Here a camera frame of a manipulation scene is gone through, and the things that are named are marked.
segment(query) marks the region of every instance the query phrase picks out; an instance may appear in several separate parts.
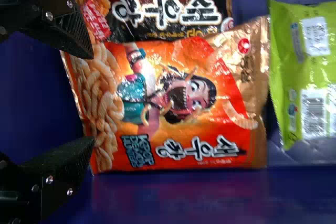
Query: blue table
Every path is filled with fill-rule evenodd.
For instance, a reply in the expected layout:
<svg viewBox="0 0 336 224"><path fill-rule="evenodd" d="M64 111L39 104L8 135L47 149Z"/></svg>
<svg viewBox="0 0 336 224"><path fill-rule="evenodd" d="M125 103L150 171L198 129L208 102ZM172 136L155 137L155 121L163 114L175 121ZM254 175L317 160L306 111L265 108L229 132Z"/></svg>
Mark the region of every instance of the blue table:
<svg viewBox="0 0 336 224"><path fill-rule="evenodd" d="M265 0L233 2L238 23L267 13ZM1 44L0 51L1 151L22 163L80 137L82 126L59 52L22 34ZM277 146L270 103L267 109L269 139L274 137ZM94 178L88 173L82 190L43 223L336 223L333 171L211 170Z"/></svg>
<svg viewBox="0 0 336 224"><path fill-rule="evenodd" d="M87 176L43 224L336 222L333 168Z"/></svg>

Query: shrimp cracker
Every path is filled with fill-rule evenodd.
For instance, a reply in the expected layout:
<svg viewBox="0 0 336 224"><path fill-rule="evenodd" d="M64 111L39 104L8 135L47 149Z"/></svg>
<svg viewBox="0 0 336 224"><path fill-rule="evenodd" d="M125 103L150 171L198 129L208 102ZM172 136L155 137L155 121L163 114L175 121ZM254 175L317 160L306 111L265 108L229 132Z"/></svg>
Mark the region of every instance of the shrimp cracker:
<svg viewBox="0 0 336 224"><path fill-rule="evenodd" d="M266 17L221 34L62 54L95 173L266 165Z"/></svg>

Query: snack bag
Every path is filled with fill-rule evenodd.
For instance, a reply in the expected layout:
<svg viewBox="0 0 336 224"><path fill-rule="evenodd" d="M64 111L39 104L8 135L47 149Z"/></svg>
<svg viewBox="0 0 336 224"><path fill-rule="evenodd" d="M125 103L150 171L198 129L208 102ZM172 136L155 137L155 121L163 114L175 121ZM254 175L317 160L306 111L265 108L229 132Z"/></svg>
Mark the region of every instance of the snack bag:
<svg viewBox="0 0 336 224"><path fill-rule="evenodd" d="M270 90L285 149L336 136L335 8L270 1Z"/></svg>
<svg viewBox="0 0 336 224"><path fill-rule="evenodd" d="M92 42L177 40L233 27L231 0L76 0Z"/></svg>
<svg viewBox="0 0 336 224"><path fill-rule="evenodd" d="M91 165L110 170L264 167L268 22L175 42L95 44L62 54Z"/></svg>

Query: cartoon character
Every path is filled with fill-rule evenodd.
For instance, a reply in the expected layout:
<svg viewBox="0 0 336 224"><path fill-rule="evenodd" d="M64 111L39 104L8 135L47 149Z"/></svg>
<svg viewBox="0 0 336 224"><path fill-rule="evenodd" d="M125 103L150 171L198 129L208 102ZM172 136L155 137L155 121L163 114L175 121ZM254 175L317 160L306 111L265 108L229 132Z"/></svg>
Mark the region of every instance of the cartoon character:
<svg viewBox="0 0 336 224"><path fill-rule="evenodd" d="M149 138L159 128L160 115L169 123L194 121L216 102L216 87L208 79L191 73L180 73L171 66L158 79L155 69L146 59L146 53L135 43L124 44L127 60L134 74L126 76L118 85L125 116L124 122L139 126L138 134Z"/></svg>

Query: cartoon arm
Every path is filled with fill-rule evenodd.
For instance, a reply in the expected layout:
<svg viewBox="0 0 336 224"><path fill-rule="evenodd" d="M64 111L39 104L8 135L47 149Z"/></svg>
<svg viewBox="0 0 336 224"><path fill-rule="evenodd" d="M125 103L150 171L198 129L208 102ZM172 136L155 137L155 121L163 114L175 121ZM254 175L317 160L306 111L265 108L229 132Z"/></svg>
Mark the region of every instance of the cartoon arm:
<svg viewBox="0 0 336 224"><path fill-rule="evenodd" d="M146 59L146 53L142 48L138 48L136 43L123 44L127 60L134 73L140 73L145 77L147 95L151 95L155 92L155 69Z"/></svg>
<svg viewBox="0 0 336 224"><path fill-rule="evenodd" d="M138 128L138 134L148 134L149 141L151 140L152 136L156 133L159 128L160 121L159 121L160 112L156 108L152 108L149 110L149 120L148 125L141 124Z"/></svg>

